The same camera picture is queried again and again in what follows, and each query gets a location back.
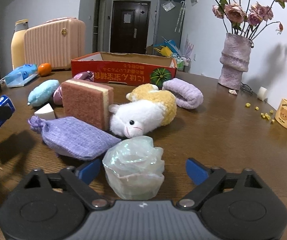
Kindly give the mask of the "purple knitted pouch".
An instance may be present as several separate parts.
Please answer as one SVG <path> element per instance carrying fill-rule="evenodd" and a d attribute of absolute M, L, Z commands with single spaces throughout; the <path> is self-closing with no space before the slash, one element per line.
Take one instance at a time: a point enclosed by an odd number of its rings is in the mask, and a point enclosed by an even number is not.
<path fill-rule="evenodd" d="M 78 160 L 93 160 L 121 139 L 72 116 L 45 120 L 32 116 L 28 123 L 39 133 L 43 142 L 56 154 Z"/>

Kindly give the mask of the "iridescent mesh bath puff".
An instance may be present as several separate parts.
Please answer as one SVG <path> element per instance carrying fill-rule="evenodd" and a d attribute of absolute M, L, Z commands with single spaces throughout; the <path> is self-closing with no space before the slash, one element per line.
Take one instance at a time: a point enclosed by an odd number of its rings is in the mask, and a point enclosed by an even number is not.
<path fill-rule="evenodd" d="M 123 200 L 154 198 L 165 179 L 162 155 L 148 136 L 119 142 L 102 160 L 109 186 Z"/>

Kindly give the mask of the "blue plush toy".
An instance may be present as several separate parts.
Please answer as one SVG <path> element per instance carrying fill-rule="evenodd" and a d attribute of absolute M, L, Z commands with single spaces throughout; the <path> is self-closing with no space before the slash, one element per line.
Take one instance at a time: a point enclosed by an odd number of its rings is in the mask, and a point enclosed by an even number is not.
<path fill-rule="evenodd" d="M 58 80 L 44 81 L 30 92 L 27 104 L 32 107 L 42 106 L 49 101 L 59 85 Z"/>

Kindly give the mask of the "pink layered sponge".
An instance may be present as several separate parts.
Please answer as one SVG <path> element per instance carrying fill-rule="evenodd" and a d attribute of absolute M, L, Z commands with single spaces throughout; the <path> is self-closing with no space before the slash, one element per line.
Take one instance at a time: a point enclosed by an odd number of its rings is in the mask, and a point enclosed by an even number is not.
<path fill-rule="evenodd" d="M 101 130 L 109 129 L 109 106 L 114 89 L 100 83 L 69 79 L 62 83 L 63 107 L 72 116 Z"/>

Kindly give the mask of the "white yellow plush toy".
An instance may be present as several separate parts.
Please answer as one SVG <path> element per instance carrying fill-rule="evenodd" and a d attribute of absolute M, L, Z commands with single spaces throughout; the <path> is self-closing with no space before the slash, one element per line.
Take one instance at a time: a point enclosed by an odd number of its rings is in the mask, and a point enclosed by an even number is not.
<path fill-rule="evenodd" d="M 176 97 L 147 83 L 126 95 L 129 103 L 110 105 L 110 131 L 126 138 L 143 136 L 170 124 L 177 112 Z"/>

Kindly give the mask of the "blue tissue pack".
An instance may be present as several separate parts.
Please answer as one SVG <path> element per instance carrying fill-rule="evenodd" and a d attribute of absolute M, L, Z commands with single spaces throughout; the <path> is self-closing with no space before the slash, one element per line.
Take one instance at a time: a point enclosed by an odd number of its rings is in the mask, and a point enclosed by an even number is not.
<path fill-rule="evenodd" d="M 38 76 L 36 64 L 24 64 L 5 76 L 8 88 L 24 87 Z"/>

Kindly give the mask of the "white wedge makeup sponge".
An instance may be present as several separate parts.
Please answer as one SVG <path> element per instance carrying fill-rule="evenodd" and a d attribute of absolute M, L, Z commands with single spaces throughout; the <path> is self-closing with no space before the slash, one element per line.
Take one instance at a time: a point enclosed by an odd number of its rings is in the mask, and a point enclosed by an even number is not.
<path fill-rule="evenodd" d="M 56 119 L 54 110 L 49 103 L 37 110 L 34 115 L 44 120 Z"/>

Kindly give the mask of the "yellow thermos jug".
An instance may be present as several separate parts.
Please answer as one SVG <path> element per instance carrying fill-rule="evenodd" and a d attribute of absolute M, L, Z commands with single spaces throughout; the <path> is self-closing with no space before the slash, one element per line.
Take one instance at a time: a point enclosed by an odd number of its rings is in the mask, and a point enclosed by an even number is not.
<path fill-rule="evenodd" d="M 15 70 L 25 64 L 24 35 L 28 29 L 28 19 L 16 21 L 11 41 L 12 68 Z"/>

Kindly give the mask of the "lilac rolled towel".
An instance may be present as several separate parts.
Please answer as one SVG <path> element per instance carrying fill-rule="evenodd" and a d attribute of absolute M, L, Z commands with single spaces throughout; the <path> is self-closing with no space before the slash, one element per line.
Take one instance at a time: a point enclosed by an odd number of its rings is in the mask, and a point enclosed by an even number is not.
<path fill-rule="evenodd" d="M 175 95 L 176 104 L 180 108 L 196 109 L 204 101 L 203 93 L 197 87 L 178 78 L 165 81 L 162 89 Z"/>

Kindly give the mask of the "pink ribbed suitcase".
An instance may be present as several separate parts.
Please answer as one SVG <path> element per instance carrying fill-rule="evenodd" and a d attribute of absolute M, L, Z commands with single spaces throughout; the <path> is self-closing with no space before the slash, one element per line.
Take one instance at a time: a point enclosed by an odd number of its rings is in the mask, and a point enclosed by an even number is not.
<path fill-rule="evenodd" d="M 84 55 L 85 31 L 85 23 L 75 17 L 55 18 L 29 28 L 24 35 L 25 62 L 71 68 L 71 60 Z"/>

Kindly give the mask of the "white small candle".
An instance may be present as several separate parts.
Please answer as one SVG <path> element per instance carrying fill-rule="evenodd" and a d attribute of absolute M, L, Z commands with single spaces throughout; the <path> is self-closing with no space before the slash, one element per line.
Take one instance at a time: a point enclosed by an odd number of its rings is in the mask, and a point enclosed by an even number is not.
<path fill-rule="evenodd" d="M 260 87 L 260 89 L 257 93 L 258 100 L 265 101 L 267 98 L 267 92 L 268 92 L 268 90 L 266 88 Z"/>

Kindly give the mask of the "red cardboard box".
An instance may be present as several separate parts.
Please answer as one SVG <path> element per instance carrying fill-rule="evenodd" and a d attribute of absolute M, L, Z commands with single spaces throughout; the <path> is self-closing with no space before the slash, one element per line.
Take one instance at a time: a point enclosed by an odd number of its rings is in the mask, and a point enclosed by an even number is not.
<path fill-rule="evenodd" d="M 162 87 L 175 78 L 177 64 L 171 57 L 143 54 L 96 52 L 71 61 L 72 75 L 92 72 L 99 83 L 140 86 L 151 83 Z"/>

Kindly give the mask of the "purple textured vase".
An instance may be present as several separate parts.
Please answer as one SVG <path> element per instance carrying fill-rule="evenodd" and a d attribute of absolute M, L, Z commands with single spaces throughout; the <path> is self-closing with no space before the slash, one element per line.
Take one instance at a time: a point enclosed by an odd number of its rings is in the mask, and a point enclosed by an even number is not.
<path fill-rule="evenodd" d="M 222 72 L 218 83 L 232 90 L 239 90 L 242 75 L 249 70 L 249 61 L 253 42 L 240 35 L 227 33 L 220 63 Z"/>

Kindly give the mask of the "dark entrance door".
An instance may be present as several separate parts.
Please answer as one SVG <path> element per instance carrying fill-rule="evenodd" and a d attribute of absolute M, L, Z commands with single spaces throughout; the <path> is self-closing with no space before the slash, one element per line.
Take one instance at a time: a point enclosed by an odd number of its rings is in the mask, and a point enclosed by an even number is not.
<path fill-rule="evenodd" d="M 148 1 L 114 1 L 110 52 L 145 54 L 149 13 Z"/>

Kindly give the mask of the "dried pink roses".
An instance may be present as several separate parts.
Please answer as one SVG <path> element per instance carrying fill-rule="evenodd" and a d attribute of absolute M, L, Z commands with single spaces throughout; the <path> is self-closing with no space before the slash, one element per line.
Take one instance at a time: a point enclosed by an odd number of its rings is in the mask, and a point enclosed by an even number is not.
<path fill-rule="evenodd" d="M 263 29 L 274 24 L 272 6 L 263 6 L 258 2 L 242 7 L 242 0 L 214 0 L 212 12 L 216 18 L 222 21 L 228 20 L 231 24 L 231 34 L 239 35 L 253 41 L 262 30 L 259 26 L 264 22 Z"/>

